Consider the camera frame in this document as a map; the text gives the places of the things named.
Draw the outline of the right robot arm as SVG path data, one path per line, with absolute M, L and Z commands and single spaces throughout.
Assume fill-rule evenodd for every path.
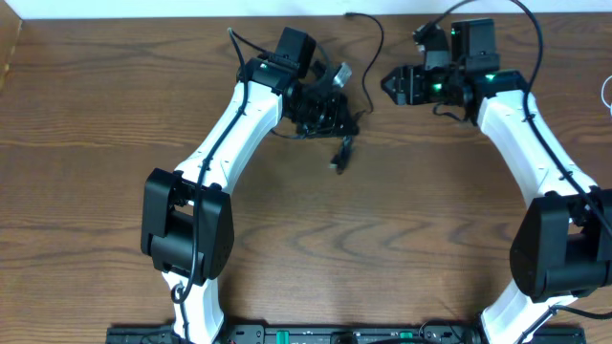
M 564 151 L 539 113 L 529 83 L 504 70 L 490 18 L 431 21 L 413 34 L 420 65 L 381 83 L 398 105 L 463 108 L 501 154 L 527 206 L 510 249 L 512 279 L 464 335 L 468 343 L 529 343 L 559 311 L 611 283 L 611 193 Z

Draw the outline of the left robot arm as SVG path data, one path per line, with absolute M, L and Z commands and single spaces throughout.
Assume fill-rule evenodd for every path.
M 141 250 L 170 289 L 172 343 L 212 343 L 224 324 L 217 278 L 234 242 L 231 194 L 261 141 L 288 118 L 295 139 L 339 138 L 331 159 L 342 173 L 359 132 L 342 89 L 346 63 L 313 58 L 322 47 L 287 27 L 274 51 L 240 56 L 228 107 L 200 146 L 174 170 L 154 169 L 144 184 Z

